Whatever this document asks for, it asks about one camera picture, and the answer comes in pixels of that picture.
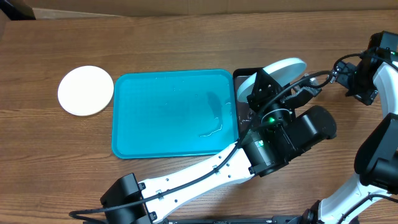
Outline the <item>white plate with red stain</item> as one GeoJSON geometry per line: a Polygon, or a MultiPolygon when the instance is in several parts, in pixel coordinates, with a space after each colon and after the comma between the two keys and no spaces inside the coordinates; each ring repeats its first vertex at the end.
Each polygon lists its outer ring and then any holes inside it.
{"type": "Polygon", "coordinates": [[[91,116],[105,109],[114,93],[110,74],[85,65],[68,72],[61,80],[57,98],[60,106],[75,116],[91,116]]]}

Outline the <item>light blue plate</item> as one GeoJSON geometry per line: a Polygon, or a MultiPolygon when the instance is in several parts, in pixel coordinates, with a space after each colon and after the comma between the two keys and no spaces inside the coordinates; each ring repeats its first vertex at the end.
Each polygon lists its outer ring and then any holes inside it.
{"type": "MultiPolygon", "coordinates": [[[[266,72],[273,80],[275,80],[281,87],[286,86],[291,81],[299,77],[306,69],[307,64],[300,58],[286,58],[274,62],[264,68],[261,72],[266,72]]],[[[258,72],[249,72],[249,77],[240,84],[236,96],[241,103],[247,103],[247,96],[251,94],[254,87],[254,82],[258,72]]]]}

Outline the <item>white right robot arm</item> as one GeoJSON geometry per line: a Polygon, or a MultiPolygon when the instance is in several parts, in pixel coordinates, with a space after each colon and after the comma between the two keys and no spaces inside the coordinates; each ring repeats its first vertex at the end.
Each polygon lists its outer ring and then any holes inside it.
{"type": "Polygon", "coordinates": [[[397,52],[369,47],[358,56],[354,70],[338,64],[333,68],[350,77],[349,92],[379,94],[383,120],[358,149],[350,179],[291,223],[355,223],[372,204],[397,194],[397,52]]]}

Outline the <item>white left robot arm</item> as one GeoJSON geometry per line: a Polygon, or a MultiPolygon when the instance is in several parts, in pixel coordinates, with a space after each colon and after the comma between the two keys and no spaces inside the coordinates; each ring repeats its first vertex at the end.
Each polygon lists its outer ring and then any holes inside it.
{"type": "Polygon", "coordinates": [[[236,142],[217,155],[163,177],[138,182],[118,179],[101,197],[106,223],[160,223],[203,194],[285,167],[315,144],[336,134],[336,123],[321,106],[295,110],[322,90],[317,75],[298,68],[251,70],[236,97],[254,115],[236,142]]]}

